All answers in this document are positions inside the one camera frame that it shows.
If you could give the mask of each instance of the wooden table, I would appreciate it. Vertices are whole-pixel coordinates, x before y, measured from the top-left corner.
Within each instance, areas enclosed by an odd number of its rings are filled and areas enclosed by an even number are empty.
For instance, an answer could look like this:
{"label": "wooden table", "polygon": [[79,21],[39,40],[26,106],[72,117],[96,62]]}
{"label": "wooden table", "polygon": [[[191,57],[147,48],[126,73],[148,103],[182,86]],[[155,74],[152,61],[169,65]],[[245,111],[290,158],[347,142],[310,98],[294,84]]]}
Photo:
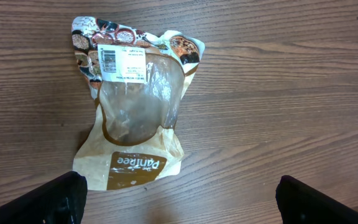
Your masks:
{"label": "wooden table", "polygon": [[85,15],[206,52],[181,173],[88,192],[83,223],[281,223],[284,174],[358,211],[358,0],[0,1],[0,205],[70,170],[94,123],[70,35]]}

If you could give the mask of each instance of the food package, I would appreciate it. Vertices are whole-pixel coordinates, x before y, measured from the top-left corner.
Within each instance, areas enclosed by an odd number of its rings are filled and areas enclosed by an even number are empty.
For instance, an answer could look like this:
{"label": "food package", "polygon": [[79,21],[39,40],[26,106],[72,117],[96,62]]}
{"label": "food package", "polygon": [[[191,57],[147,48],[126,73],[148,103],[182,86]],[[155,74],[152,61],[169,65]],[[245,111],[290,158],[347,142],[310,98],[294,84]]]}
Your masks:
{"label": "food package", "polygon": [[157,37],[94,17],[77,17],[71,35],[96,121],[73,170],[90,190],[144,184],[180,171],[174,133],[178,107],[204,43],[168,30]]}

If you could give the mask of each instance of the dark wood plank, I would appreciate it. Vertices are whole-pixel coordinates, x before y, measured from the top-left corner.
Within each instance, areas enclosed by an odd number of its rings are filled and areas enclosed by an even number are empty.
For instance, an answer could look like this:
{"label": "dark wood plank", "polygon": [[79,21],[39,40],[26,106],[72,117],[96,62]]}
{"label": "dark wood plank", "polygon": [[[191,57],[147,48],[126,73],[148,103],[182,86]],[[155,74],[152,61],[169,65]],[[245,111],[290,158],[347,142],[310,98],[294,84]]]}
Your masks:
{"label": "dark wood plank", "polygon": [[89,192],[83,223],[280,223],[289,174],[358,210],[358,1],[0,1],[0,205],[71,169],[94,123],[72,19],[206,52],[180,108],[178,176]]}

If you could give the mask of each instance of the wooden surface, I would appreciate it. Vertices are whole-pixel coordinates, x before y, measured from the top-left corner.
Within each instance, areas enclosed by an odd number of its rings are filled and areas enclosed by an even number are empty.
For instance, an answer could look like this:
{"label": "wooden surface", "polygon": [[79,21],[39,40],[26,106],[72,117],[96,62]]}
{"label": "wooden surface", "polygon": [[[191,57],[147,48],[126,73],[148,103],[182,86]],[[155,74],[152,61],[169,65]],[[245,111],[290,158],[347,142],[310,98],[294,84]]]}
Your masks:
{"label": "wooden surface", "polygon": [[358,211],[358,0],[0,1],[0,205],[71,169],[95,109],[76,16],[206,42],[181,173],[88,192],[83,223],[281,223],[288,174]]}

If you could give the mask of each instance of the beige packaging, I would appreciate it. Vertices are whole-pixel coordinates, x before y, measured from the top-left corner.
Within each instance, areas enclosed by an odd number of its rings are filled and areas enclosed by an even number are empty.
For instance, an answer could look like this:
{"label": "beige packaging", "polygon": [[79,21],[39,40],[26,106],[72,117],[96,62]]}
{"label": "beige packaging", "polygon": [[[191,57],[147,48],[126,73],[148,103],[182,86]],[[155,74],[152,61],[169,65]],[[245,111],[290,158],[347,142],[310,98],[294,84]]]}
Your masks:
{"label": "beige packaging", "polygon": [[90,190],[115,190],[180,172],[174,133],[180,100],[204,43],[177,31],[161,37],[94,17],[71,27],[75,55],[96,105],[96,121],[73,170]]}

